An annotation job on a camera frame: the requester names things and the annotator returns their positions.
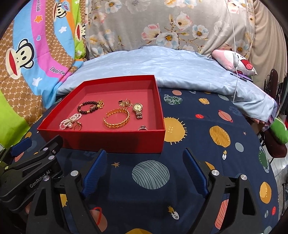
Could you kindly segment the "dark wooden chair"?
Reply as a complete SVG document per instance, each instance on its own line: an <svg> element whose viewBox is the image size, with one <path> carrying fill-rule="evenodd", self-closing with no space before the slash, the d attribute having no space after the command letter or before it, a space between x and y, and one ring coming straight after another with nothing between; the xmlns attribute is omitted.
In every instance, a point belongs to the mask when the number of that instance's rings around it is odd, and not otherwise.
<svg viewBox="0 0 288 234"><path fill-rule="evenodd" d="M275 69L272 69L264 81L264 92L274 100L281 97L283 84L279 83L279 76Z"/></svg>

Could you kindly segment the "gold wristwatch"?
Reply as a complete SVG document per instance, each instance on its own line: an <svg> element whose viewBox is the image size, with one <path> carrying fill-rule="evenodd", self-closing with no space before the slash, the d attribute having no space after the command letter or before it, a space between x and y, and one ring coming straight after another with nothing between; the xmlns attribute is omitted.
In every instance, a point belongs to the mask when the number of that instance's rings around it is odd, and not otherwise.
<svg viewBox="0 0 288 234"><path fill-rule="evenodd" d="M143 118L143 105L141 103L135 103L132 107L133 112L136 115L136 119Z"/></svg>

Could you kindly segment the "beige curtain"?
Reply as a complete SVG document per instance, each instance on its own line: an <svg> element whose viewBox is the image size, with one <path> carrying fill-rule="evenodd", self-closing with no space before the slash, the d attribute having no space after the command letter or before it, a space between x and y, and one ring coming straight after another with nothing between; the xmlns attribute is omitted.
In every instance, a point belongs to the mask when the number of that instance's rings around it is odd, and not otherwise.
<svg viewBox="0 0 288 234"><path fill-rule="evenodd" d="M255 34L250 60L258 75L253 82L264 88L264 82L272 69L278 73L282 83L287 75L287 47L282 27L272 12L260 1L253 1Z"/></svg>

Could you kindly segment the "red cardboard box tray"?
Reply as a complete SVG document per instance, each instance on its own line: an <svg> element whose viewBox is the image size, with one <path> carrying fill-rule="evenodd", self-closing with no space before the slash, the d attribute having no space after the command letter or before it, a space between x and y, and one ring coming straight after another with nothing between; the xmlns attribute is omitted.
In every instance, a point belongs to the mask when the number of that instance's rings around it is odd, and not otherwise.
<svg viewBox="0 0 288 234"><path fill-rule="evenodd" d="M87 111L91 101L103 108L83 114L80 126L60 129L60 123ZM84 81L68 94L38 127L49 141L59 135L65 148L108 153L158 154L163 150L165 125L153 75L119 76Z"/></svg>

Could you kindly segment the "navy planet print bedsheet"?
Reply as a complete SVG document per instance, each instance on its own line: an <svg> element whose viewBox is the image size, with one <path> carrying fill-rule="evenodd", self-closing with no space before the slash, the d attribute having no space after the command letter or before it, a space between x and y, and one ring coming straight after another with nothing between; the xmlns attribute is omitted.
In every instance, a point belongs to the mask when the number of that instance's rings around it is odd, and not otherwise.
<svg viewBox="0 0 288 234"><path fill-rule="evenodd" d="M184 165L186 148L223 176L247 176L261 215L262 233L269 233L278 221L277 185L256 134L238 108L220 94L162 88L159 95L165 125L161 153L108 153L103 149L107 153L105 173L96 191L86 198L100 233L188 233L204 198ZM83 114L103 106L102 100L91 101L89 110L79 110L63 120L60 129L80 126ZM32 145L20 162L34 158L47 142L38 131L42 121L28 133ZM68 175L83 168L99 150L62 146L56 157L62 173Z"/></svg>

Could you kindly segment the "colourful monkey cartoon blanket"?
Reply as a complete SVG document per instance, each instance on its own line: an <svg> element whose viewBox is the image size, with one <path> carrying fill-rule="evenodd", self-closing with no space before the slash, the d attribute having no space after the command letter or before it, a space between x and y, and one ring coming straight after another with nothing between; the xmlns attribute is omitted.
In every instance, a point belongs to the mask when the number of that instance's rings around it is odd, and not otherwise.
<svg viewBox="0 0 288 234"><path fill-rule="evenodd" d="M1 148L18 143L86 57L85 1L28 1L1 37Z"/></svg>

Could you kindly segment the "pink cartoon plush pillow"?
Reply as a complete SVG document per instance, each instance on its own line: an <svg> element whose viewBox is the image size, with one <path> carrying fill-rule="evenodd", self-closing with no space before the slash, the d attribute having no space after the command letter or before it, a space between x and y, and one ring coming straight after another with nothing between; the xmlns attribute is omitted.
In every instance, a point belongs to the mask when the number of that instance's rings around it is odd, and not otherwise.
<svg viewBox="0 0 288 234"><path fill-rule="evenodd" d="M242 55L234 51L214 50L212 57L225 69L244 76L258 75L255 67Z"/></svg>

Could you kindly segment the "gold chain bangle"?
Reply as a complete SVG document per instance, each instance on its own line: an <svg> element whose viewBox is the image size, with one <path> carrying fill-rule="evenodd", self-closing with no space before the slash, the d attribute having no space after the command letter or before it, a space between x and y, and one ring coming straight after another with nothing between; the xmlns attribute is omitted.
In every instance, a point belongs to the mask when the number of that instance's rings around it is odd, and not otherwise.
<svg viewBox="0 0 288 234"><path fill-rule="evenodd" d="M109 129L124 127L130 121L130 112L127 109L118 108L106 113L103 118L104 125Z"/></svg>

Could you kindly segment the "light blue pillow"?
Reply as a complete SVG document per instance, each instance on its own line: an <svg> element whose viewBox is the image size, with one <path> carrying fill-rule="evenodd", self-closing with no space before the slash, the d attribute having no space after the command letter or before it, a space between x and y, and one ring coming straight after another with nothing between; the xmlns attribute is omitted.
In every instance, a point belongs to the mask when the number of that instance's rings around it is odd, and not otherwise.
<svg viewBox="0 0 288 234"><path fill-rule="evenodd" d="M197 52L160 46L112 52L85 61L58 88L57 94L68 94L87 80L133 75L154 75L159 88L227 96L243 114L265 123L272 123L276 117L275 100L252 82Z"/></svg>

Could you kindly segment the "grey floral pillow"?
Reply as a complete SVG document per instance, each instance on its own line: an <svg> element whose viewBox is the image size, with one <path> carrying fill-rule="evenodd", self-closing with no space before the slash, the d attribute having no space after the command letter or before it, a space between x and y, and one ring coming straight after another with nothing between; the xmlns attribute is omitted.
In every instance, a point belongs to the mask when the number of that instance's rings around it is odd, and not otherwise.
<svg viewBox="0 0 288 234"><path fill-rule="evenodd" d="M89 59L151 45L249 58L255 33L252 1L89 1L86 13Z"/></svg>

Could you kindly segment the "green plush toy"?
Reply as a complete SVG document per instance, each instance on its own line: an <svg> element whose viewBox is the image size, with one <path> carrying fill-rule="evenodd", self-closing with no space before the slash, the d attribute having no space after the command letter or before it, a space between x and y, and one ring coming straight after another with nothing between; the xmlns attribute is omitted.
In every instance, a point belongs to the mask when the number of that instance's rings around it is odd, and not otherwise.
<svg viewBox="0 0 288 234"><path fill-rule="evenodd" d="M288 142L287 128L281 119L275 118L270 129L279 143L286 144Z"/></svg>

